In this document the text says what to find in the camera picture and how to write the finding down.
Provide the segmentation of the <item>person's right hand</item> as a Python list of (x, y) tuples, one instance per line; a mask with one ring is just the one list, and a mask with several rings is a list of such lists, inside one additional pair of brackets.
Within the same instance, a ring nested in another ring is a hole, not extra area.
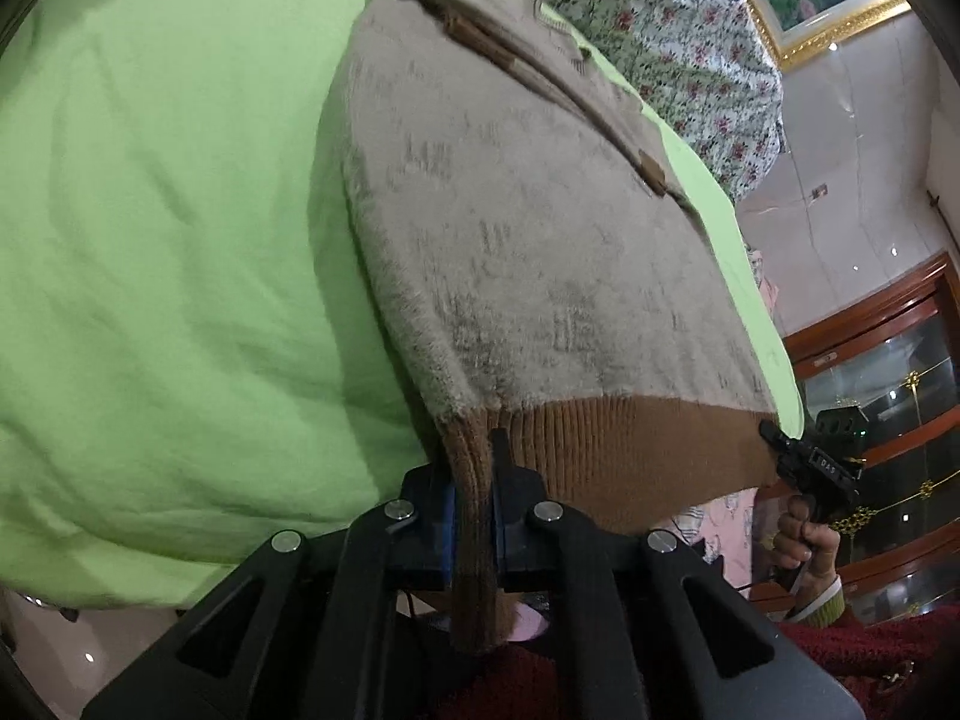
[(770, 557), (776, 567), (800, 570), (791, 590), (796, 610), (804, 610), (835, 585), (839, 543), (838, 532), (815, 522), (807, 497), (789, 499), (788, 509), (778, 520)]

